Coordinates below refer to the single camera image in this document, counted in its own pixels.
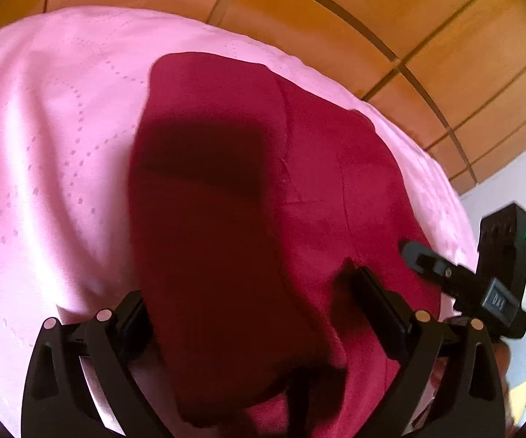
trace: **red towel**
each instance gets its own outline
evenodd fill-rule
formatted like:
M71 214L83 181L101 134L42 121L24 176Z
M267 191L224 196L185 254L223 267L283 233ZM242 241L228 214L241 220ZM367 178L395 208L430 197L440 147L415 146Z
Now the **red towel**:
M357 432L398 365L336 281L347 257L439 314L439 289L398 254L426 239L373 125L265 66L157 61L129 202L143 298L191 423L281 434L281 392L308 366L312 435Z

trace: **screw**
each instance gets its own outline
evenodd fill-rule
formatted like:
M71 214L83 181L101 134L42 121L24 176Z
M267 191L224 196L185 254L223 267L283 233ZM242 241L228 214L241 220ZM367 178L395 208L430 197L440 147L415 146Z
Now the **screw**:
M44 321L42 326L44 326L44 329L52 329L56 325L57 325L56 318L48 318L47 320Z
M113 313L111 310L101 310L97 313L97 321L105 322L109 321L112 317Z
M416 311L415 318L420 323L428 323L429 321L431 321L431 315L425 310Z
M477 330L477 331L481 331L484 329L484 323L482 323L478 318L474 318L472 319L472 321L470 322L470 324L472 325L472 327Z

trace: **wooden ceiling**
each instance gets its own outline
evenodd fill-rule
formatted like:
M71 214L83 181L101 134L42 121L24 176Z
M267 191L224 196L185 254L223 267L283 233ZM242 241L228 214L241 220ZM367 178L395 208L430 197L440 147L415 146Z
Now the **wooden ceiling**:
M172 12L297 56L413 137L459 193L526 149L526 0L0 0L0 27L84 4Z

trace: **pink blanket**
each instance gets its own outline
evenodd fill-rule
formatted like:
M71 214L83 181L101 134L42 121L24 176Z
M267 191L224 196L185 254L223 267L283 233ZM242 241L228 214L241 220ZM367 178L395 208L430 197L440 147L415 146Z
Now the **pink blanket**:
M439 165L377 110L297 58L141 9L69 8L19 21L0 30L0 419L14 436L42 321L88 318L138 287L128 240L129 153L150 67L186 51L264 64L364 113L399 164L432 247L475 267L471 228ZM444 298L442 316L451 311ZM215 434L181 423L168 391L152 389L154 374L164 373L151 351L135 365L138 383L176 437ZM118 429L109 413L104 420Z

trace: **red fabric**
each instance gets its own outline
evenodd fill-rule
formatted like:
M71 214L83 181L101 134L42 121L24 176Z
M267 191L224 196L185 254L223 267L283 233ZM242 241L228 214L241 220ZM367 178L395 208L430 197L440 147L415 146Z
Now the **red fabric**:
M413 309L439 289L405 267L426 244L401 173L363 115L265 66L156 62L129 178L142 294L178 409L227 435L285 431L285 379L317 366L314 437L349 437L398 369L336 274L371 268Z

